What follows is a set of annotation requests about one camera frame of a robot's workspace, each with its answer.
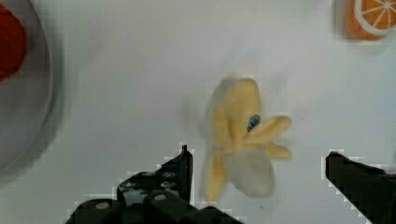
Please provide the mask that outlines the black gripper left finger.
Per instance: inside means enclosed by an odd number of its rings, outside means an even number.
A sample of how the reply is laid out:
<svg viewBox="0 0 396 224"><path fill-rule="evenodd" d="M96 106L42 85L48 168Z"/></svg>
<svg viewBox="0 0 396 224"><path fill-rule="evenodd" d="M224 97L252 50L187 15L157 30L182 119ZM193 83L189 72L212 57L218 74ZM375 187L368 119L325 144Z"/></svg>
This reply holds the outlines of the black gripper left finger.
<svg viewBox="0 0 396 224"><path fill-rule="evenodd" d="M64 224L243 224L214 206L190 204L193 156L186 146L153 172L121 182L117 198L81 203Z"/></svg>

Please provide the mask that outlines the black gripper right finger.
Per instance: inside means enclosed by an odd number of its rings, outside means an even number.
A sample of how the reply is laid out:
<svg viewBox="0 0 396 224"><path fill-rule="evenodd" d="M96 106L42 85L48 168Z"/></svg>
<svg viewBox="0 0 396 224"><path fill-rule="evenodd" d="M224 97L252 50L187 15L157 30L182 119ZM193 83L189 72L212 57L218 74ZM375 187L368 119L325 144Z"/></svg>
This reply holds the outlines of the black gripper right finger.
<svg viewBox="0 0 396 224"><path fill-rule="evenodd" d="M395 174L334 151L325 162L326 178L372 224L395 224Z"/></svg>

